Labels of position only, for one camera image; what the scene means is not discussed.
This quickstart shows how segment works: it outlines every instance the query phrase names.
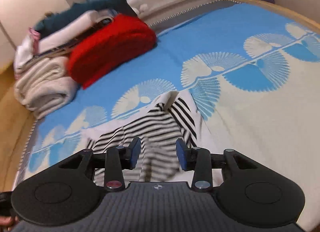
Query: bed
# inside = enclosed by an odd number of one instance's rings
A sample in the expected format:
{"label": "bed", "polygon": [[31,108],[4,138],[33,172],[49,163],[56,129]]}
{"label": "bed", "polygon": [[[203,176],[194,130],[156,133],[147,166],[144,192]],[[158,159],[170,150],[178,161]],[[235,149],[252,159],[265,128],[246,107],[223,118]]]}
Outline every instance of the bed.
{"label": "bed", "polygon": [[320,28],[281,16],[286,11],[276,6],[240,1],[212,1],[150,23],[158,34],[153,50],[35,122],[16,184],[85,148],[84,130],[188,90],[211,133],[202,146],[234,148],[295,181],[306,196],[298,224],[312,230],[320,222]]}

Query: human hand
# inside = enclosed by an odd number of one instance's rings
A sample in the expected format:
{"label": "human hand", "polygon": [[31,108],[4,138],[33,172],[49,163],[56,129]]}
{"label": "human hand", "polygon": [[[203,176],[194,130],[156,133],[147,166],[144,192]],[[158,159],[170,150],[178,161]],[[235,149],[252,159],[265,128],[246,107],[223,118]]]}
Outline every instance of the human hand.
{"label": "human hand", "polygon": [[10,231],[18,222],[19,220],[17,217],[12,218],[0,216],[0,227],[4,228],[7,231]]}

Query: white folded blanket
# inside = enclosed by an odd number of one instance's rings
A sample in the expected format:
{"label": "white folded blanket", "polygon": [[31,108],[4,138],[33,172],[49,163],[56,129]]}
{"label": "white folded blanket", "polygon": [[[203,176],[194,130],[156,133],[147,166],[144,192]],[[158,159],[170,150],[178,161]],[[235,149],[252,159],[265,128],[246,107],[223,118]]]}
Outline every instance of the white folded blanket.
{"label": "white folded blanket", "polygon": [[[97,23],[101,14],[103,13],[93,10],[83,13],[66,27],[39,41],[38,53],[41,54],[47,50],[58,47],[79,36]],[[33,59],[31,47],[31,39],[28,36],[26,36],[22,44],[17,47],[13,64],[14,72],[17,75],[22,74],[37,62],[37,60]]]}
{"label": "white folded blanket", "polygon": [[68,104],[74,98],[78,87],[78,83],[71,77],[43,81],[28,91],[24,100],[25,106],[34,111],[36,118],[43,118]]}
{"label": "white folded blanket", "polygon": [[43,81],[61,78],[67,73],[67,57],[45,58],[33,65],[14,85],[16,99],[25,105],[28,91]]}

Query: white plush toy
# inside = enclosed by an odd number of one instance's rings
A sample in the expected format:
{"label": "white plush toy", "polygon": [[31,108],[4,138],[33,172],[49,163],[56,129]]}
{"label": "white plush toy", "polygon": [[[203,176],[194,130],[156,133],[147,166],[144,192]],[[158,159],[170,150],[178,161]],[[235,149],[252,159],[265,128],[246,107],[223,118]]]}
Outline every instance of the white plush toy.
{"label": "white plush toy", "polygon": [[143,0],[127,0],[127,3],[137,15],[148,11],[148,5],[144,4]]}

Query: wooden bed frame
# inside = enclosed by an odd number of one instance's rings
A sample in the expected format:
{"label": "wooden bed frame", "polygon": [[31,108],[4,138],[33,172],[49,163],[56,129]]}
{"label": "wooden bed frame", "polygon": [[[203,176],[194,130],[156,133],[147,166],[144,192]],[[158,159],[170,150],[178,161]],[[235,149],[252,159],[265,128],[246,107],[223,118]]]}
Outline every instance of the wooden bed frame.
{"label": "wooden bed frame", "polygon": [[[264,9],[290,18],[316,33],[320,33],[320,24],[287,8],[260,0],[235,0],[260,6]],[[34,116],[20,105],[13,95],[13,69],[9,67],[0,74],[0,191],[12,190],[19,168],[21,154],[24,151],[30,130],[35,121]]]}

